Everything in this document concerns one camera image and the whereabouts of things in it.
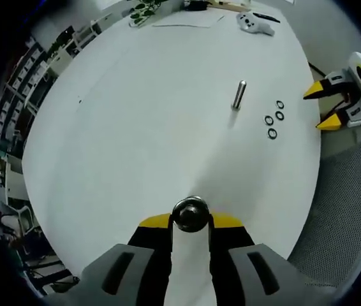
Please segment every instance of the table surface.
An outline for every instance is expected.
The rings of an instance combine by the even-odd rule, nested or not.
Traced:
[[[270,23],[274,37],[241,31],[231,11],[210,29],[135,29],[124,19],[57,79],[22,166],[34,213],[73,274],[190,194],[239,217],[255,243],[290,255],[318,176],[318,104],[302,100],[313,78],[286,19],[268,6],[254,11],[281,21]],[[240,80],[247,89],[233,113]],[[276,100],[285,103],[281,122]],[[215,301],[207,231],[173,236],[167,303]]]

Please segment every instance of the green leaves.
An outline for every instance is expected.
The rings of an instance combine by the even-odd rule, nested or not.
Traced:
[[[146,10],[146,11],[144,11],[143,15],[144,16],[152,16],[152,15],[155,15],[155,13],[153,11],[151,11],[151,10]]]

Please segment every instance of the metal peg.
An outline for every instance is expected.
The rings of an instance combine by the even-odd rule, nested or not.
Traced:
[[[232,104],[233,110],[240,110],[240,104],[242,102],[243,93],[246,89],[246,81],[240,81],[239,87],[237,88],[236,97],[234,98],[234,102]]]

